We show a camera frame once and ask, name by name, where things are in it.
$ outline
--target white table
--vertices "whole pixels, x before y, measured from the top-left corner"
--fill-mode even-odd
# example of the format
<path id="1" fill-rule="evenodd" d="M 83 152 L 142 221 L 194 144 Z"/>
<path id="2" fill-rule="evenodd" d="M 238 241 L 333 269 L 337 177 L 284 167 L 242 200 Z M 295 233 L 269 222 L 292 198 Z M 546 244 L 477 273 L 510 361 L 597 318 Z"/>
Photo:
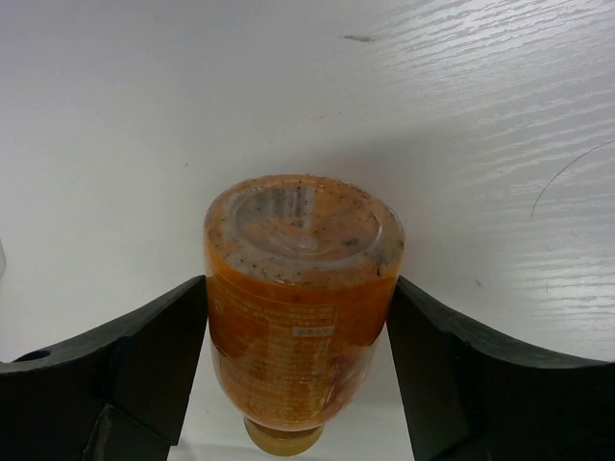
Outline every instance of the white table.
<path id="1" fill-rule="evenodd" d="M 615 139 L 614 54 L 601 0 L 3 1 L 0 360 L 202 273 L 210 201 L 288 171 L 390 203 L 438 300 L 613 359 L 615 144 L 530 213 Z M 411 459 L 378 354 L 298 459 Z M 268 459 L 209 365 L 206 344 L 170 459 Z"/>

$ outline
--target orange liquid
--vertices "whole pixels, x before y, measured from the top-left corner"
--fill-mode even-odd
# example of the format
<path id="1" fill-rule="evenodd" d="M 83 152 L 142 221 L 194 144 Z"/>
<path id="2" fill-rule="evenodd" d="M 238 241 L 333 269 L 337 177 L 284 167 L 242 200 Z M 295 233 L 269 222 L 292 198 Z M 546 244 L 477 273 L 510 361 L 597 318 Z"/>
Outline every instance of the orange liquid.
<path id="1" fill-rule="evenodd" d="M 362 206 L 373 206 L 369 198 L 343 183 L 326 182 L 326 190 L 313 200 L 325 221 L 312 213 L 309 226 L 284 218 L 265 225 L 248 222 L 244 229 L 256 228 L 261 246 L 271 234 L 292 241 L 313 237 L 310 241 L 324 245 L 335 260 L 344 260 L 349 247 L 369 248 L 365 226 L 373 216 L 361 212 Z M 344 212 L 349 200 L 352 216 Z M 226 219 L 223 209 L 214 204 L 208 219 Z M 340 213 L 342 225 L 331 226 L 331 217 Z M 323 223 L 332 229 L 323 229 Z M 289 275 L 266 257 L 252 257 L 244 245 L 221 238 L 216 227 L 209 230 L 209 331 L 222 388 L 241 412 L 265 427 L 301 431 L 323 425 L 352 400 L 370 368 L 399 273 L 403 234 L 387 242 L 384 253 L 395 255 L 388 260 L 380 251 L 351 271 L 321 273 L 309 266 L 304 273 L 294 267 Z M 246 254 L 241 269 L 228 262 L 234 252 Z M 286 281 L 291 276 L 296 280 Z"/>

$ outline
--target dark scratch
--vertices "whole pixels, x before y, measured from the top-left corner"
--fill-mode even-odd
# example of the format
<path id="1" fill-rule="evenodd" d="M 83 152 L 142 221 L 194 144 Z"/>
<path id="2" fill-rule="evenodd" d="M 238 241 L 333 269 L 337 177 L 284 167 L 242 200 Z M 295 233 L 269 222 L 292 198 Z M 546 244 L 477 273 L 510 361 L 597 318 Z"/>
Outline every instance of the dark scratch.
<path id="1" fill-rule="evenodd" d="M 344 36 L 347 40 L 360 41 L 361 43 L 372 43 L 376 39 L 372 36 Z"/>
<path id="2" fill-rule="evenodd" d="M 538 205 L 538 201 L 540 200 L 540 198 L 542 197 L 542 194 L 545 193 L 545 191 L 549 188 L 549 186 L 552 184 L 553 181 L 555 181 L 557 179 L 557 177 L 559 175 L 561 175 L 564 171 L 566 171 L 568 168 L 570 168 L 571 166 L 573 166 L 575 163 L 577 163 L 579 160 L 581 160 L 583 157 L 587 156 L 588 154 L 591 154 L 592 152 L 596 152 L 599 149 L 601 149 L 602 147 L 606 147 L 609 144 L 613 144 L 615 142 L 615 139 L 611 139 L 610 141 L 606 141 L 604 143 L 602 143 L 599 146 L 593 147 L 592 149 L 590 149 L 589 151 L 581 154 L 580 156 L 578 156 L 577 158 L 575 158 L 573 161 L 571 161 L 570 163 L 568 163 L 566 166 L 564 166 L 561 170 L 559 170 L 559 172 L 553 176 L 551 178 L 551 180 L 549 182 L 547 182 L 547 185 L 545 185 L 543 187 L 543 189 L 540 191 L 540 194 L 538 194 L 538 197 L 536 197 L 536 201 L 534 202 L 534 206 L 531 208 L 531 213 L 529 214 L 530 218 L 533 218 L 534 216 L 534 211 L 536 210 L 536 206 Z"/>

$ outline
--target plastic bottle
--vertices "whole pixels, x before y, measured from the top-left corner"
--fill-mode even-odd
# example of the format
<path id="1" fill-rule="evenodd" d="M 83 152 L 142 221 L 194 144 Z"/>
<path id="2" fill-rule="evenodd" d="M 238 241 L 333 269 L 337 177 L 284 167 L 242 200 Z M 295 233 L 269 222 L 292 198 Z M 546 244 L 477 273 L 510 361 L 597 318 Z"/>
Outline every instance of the plastic bottle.
<path id="1" fill-rule="evenodd" d="M 402 226 L 347 183 L 269 176 L 213 202 L 204 243 L 218 380 L 259 447 L 298 454 L 367 375 L 399 276 Z"/>

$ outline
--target small label sticker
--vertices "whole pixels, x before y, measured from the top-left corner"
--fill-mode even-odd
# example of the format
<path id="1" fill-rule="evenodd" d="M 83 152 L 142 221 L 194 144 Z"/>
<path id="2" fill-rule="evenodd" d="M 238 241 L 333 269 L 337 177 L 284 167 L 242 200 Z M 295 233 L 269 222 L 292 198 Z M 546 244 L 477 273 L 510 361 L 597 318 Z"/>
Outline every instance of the small label sticker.
<path id="1" fill-rule="evenodd" d="M 333 326 L 329 327 L 293 327 L 292 335 L 304 338 L 322 338 L 333 334 Z"/>

